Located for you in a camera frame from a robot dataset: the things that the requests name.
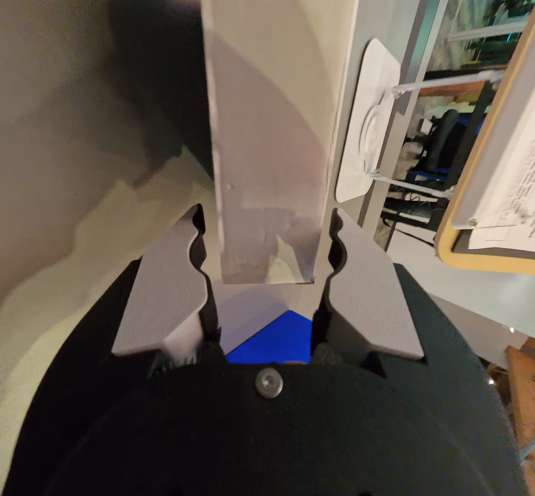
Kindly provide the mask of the blue plastic bin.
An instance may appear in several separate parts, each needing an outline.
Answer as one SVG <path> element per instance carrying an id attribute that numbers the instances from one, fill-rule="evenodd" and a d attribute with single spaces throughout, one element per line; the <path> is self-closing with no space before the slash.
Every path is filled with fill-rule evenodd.
<path id="1" fill-rule="evenodd" d="M 226 354 L 231 364 L 308 364 L 312 321 L 286 311 Z"/>

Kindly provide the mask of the clear acrylic stand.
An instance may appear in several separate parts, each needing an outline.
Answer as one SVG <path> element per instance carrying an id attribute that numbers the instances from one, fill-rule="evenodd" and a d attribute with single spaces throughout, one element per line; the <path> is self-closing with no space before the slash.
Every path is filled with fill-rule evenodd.
<path id="1" fill-rule="evenodd" d="M 406 183 L 404 181 L 383 177 L 378 169 L 378 159 L 386 136 L 386 128 L 390 120 L 393 102 L 408 91 L 419 91 L 421 89 L 437 89 L 460 84 L 476 82 L 490 82 L 491 85 L 499 84 L 505 76 L 505 69 L 484 70 L 478 73 L 464 74 L 455 77 L 446 77 L 411 84 L 402 84 L 386 89 L 378 105 L 371 107 L 363 121 L 358 154 L 361 159 L 362 177 L 356 187 L 356 196 L 365 195 L 373 181 L 382 181 L 390 185 L 402 187 L 412 192 L 425 193 L 435 198 L 450 198 L 451 191 L 437 191 L 431 188 Z"/>

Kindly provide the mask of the wood-edged display board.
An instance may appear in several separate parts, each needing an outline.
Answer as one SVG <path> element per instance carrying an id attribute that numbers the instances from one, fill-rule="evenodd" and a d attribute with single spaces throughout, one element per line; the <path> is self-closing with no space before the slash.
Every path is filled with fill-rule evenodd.
<path id="1" fill-rule="evenodd" d="M 532 12 L 490 112 L 473 145 L 439 226 L 435 249 L 445 264 L 461 270 L 534 275 L 534 252 L 469 249 L 498 174 L 518 145 L 534 139 L 534 13 Z"/>

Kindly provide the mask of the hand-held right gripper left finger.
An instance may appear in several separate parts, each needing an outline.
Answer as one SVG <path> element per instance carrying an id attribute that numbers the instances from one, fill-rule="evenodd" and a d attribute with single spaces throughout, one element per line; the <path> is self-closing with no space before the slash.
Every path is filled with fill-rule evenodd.
<path id="1" fill-rule="evenodd" d="M 195 357 L 220 327 L 206 259 L 204 211 L 192 206 L 144 252 L 112 346 L 116 356 Z"/>

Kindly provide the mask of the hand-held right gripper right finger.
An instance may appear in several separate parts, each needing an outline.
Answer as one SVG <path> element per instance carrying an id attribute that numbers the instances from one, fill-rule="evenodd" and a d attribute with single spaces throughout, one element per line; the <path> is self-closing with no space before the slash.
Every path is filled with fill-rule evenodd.
<path id="1" fill-rule="evenodd" d="M 395 266 L 342 209 L 332 211 L 328 275 L 312 319 L 312 360 L 360 365 L 378 352 L 422 361 Z"/>

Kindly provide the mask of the white cardboard box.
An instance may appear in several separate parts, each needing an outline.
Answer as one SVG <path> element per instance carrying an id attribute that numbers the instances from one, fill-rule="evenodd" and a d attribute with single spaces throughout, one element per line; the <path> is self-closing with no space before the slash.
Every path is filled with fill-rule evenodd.
<path id="1" fill-rule="evenodd" d="M 311 318 L 331 269 L 332 170 L 358 0 L 201 0 L 231 352 L 287 310 Z"/>

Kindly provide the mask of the printed paper sheet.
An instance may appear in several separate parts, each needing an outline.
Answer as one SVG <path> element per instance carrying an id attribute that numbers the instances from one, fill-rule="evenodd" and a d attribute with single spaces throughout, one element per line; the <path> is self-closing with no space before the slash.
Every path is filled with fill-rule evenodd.
<path id="1" fill-rule="evenodd" d="M 469 238 L 469 249 L 534 252 L 534 139 L 518 145 Z"/>

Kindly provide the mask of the black office chair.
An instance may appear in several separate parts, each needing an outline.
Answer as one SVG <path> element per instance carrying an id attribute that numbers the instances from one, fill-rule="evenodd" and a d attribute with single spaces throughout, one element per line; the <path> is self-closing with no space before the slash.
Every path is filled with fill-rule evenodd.
<path id="1" fill-rule="evenodd" d="M 427 173 L 449 170 L 458 151 L 466 126 L 459 122 L 461 114 L 447 110 L 440 118 L 432 117 L 430 134 L 423 142 L 419 168 Z"/>

